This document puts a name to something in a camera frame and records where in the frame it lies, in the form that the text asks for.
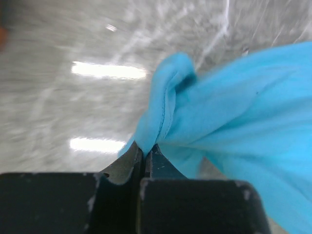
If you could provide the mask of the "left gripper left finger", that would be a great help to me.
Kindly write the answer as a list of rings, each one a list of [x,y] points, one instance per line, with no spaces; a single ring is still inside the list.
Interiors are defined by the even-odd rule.
[[[133,143],[101,172],[1,174],[1,233],[135,233],[142,158]]]

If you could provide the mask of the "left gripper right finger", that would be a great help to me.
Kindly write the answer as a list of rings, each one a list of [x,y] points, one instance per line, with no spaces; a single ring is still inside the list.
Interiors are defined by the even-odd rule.
[[[246,181],[186,178],[155,145],[140,181],[139,234],[268,234],[258,192]]]

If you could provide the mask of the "teal t-shirt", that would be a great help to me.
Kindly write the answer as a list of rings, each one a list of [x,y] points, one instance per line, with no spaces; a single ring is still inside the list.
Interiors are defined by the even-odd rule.
[[[120,150],[158,144],[188,178],[203,158],[245,180],[291,234],[312,231],[312,44],[241,57],[203,76],[176,53],[155,70],[148,108]]]

